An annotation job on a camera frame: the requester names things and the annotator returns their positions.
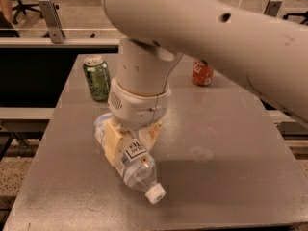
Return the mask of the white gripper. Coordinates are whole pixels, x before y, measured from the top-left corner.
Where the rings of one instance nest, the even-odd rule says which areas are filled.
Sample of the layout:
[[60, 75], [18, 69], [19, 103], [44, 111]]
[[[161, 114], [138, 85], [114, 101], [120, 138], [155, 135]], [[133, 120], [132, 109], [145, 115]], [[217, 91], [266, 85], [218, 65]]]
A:
[[[170, 97], [171, 89], [150, 97], [135, 95], [122, 88], [114, 78], [111, 82], [108, 106], [120, 124], [129, 129], [140, 130], [140, 143], [150, 151], [162, 130], [160, 119], [167, 112]], [[131, 133], [128, 130], [122, 130], [112, 118], [105, 121], [104, 151], [105, 157], [112, 166], [123, 152], [124, 144], [131, 138]]]

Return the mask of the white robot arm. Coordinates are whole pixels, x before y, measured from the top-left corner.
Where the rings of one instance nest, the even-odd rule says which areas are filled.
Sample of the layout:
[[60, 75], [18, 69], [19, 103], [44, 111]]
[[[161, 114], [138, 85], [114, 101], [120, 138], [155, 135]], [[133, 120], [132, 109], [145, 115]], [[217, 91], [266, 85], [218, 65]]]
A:
[[206, 62], [301, 125], [308, 124], [308, 29], [217, 0], [101, 0], [124, 35], [111, 97], [126, 128], [165, 113], [180, 55]]

